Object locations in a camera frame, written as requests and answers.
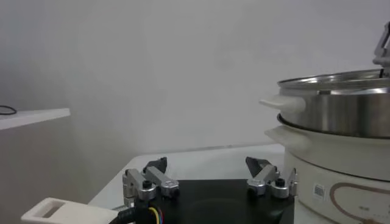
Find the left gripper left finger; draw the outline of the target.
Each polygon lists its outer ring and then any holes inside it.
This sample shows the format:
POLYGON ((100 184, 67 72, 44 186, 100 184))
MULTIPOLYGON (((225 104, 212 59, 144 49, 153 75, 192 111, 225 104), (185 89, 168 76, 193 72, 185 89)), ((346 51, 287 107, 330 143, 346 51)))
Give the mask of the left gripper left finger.
POLYGON ((141 172, 137 169, 125 170, 122 175, 124 205, 131 207, 137 200, 149 202, 156 198, 157 193, 162 197, 177 198, 180 185, 165 174, 167 167, 168 159, 162 157, 149 161, 141 172))

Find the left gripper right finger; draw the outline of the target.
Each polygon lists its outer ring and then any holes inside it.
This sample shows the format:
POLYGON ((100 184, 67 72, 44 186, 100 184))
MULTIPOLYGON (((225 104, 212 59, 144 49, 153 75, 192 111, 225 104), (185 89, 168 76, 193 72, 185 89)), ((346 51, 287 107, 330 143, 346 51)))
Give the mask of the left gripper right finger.
POLYGON ((267 191, 274 198, 288 198, 297 195, 297 171, 295 168, 283 173, 266 159, 246 158, 246 165, 252 178, 247 180, 248 191, 263 196, 267 191))

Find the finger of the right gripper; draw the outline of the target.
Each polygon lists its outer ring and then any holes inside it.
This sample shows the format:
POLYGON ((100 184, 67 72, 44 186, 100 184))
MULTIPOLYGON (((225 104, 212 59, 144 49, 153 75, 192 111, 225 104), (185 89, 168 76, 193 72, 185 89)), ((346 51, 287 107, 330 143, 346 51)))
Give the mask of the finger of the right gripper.
POLYGON ((381 76, 389 76, 389 22, 385 24, 384 31, 374 50, 373 64, 381 66, 381 76))

